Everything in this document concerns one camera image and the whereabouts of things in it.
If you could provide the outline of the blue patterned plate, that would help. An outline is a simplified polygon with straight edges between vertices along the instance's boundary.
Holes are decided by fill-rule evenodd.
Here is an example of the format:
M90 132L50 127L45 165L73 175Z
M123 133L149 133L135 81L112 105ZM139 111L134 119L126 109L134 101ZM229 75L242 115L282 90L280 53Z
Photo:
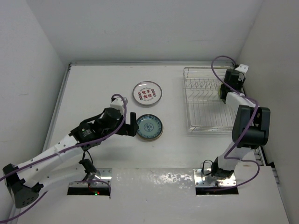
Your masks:
M160 118L153 114L144 114L136 121L139 126L137 135L143 140L156 140L163 133L164 126Z

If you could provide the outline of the white plate red characters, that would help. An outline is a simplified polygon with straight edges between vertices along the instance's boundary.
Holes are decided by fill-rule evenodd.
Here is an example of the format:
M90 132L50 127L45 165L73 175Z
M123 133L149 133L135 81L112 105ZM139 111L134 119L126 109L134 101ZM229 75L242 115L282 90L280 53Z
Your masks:
M138 83L132 90L135 102L141 106L153 106L162 98L162 88L153 81Z

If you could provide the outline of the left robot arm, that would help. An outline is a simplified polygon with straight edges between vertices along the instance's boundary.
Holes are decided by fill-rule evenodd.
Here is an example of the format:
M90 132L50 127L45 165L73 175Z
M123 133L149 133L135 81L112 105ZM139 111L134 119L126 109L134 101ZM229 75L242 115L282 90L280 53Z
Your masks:
M83 155L113 135L134 137L139 128L136 113L123 108L108 107L87 118L57 144L38 156L3 169L5 186L17 209L36 203L46 192L69 182L93 182L98 172L93 162Z

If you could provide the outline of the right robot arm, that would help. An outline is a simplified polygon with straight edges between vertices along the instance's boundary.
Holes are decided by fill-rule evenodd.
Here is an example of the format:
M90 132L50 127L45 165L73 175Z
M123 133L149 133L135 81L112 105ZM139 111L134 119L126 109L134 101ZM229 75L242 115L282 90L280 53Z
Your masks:
M246 154L268 142L271 111L241 93L244 81L244 73L234 69L226 70L221 81L219 97L235 112L235 121L231 144L212 163L210 175L216 178L230 178Z

